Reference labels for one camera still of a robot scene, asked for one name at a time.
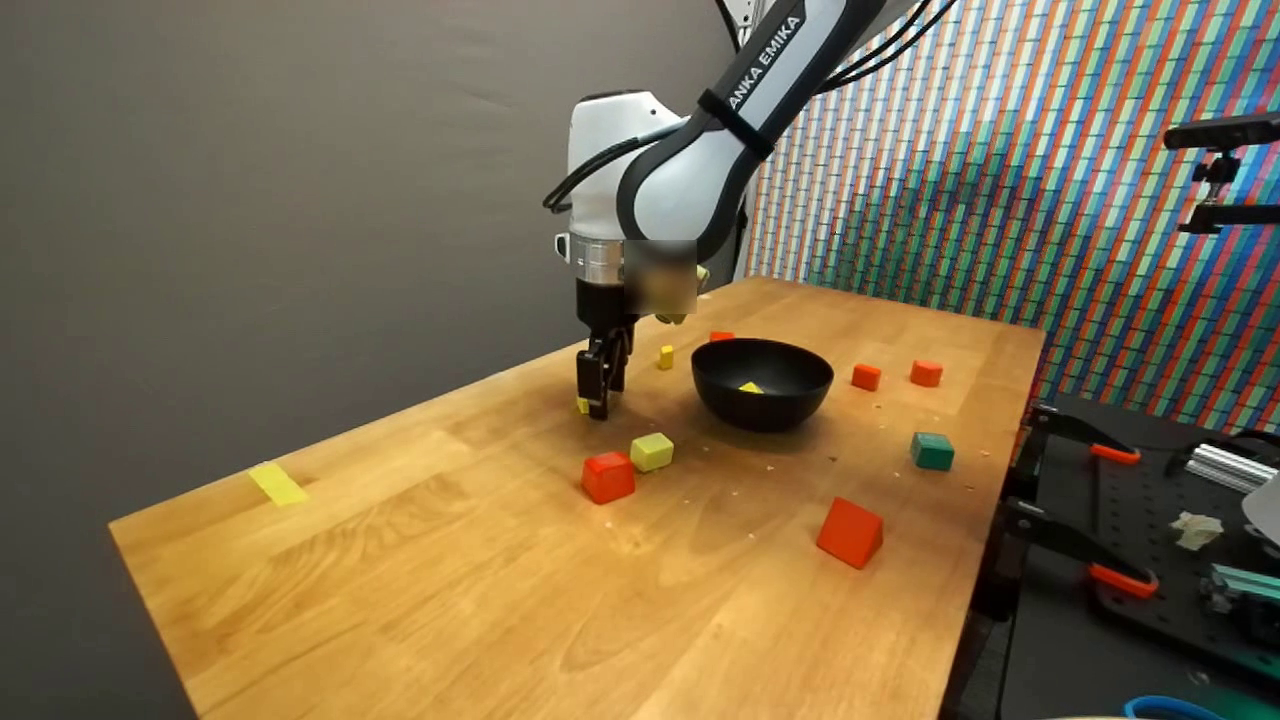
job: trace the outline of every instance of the gray wall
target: gray wall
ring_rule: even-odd
[[[182,713],[104,523],[578,339],[569,109],[714,0],[0,6],[0,716]]]

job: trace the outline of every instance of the black bowl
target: black bowl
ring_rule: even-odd
[[[693,352],[698,396],[735,428],[789,434],[834,389],[834,363],[779,339],[716,339]]]

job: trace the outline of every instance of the yellow tape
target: yellow tape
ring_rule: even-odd
[[[307,491],[279,463],[262,463],[250,478],[275,507],[307,501]]]

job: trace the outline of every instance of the orange block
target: orange block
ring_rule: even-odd
[[[1087,563],[1087,579],[1120,594],[1120,595],[1133,595],[1133,600],[1156,600],[1162,595],[1162,584],[1156,579],[1135,579],[1135,578],[1125,578],[1110,563]]]
[[[583,498],[611,506],[638,491],[638,463],[626,453],[599,453],[583,460]]]
[[[883,521],[836,498],[823,527],[815,532],[815,550],[823,550],[841,563],[868,570],[880,544],[883,544]]]
[[[937,361],[918,361],[918,363],[911,363],[911,384],[926,384],[926,389],[943,384],[943,363],[937,363]]]
[[[875,393],[880,367],[875,363],[852,363],[852,389]]]
[[[1145,460],[1145,453],[1125,453],[1125,449],[1112,449],[1112,445],[1087,445],[1087,456],[1097,456],[1104,463],[1125,463],[1125,468]]]

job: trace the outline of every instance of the red block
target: red block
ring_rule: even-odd
[[[918,361],[918,363],[911,363],[911,384],[941,389],[941,384],[943,384],[943,363],[937,363],[937,361]]]
[[[638,491],[638,463],[626,453],[599,453],[583,460],[583,498],[611,506]]]
[[[880,544],[883,544],[880,517],[836,498],[823,527],[815,532],[815,550],[823,550],[828,555],[852,570],[868,570]]]
[[[1145,453],[1125,453],[1125,449],[1112,449],[1112,445],[1087,445],[1087,456],[1097,456],[1104,463],[1125,463],[1125,468],[1145,460]]]
[[[852,363],[852,389],[875,393],[880,367],[875,363]]]

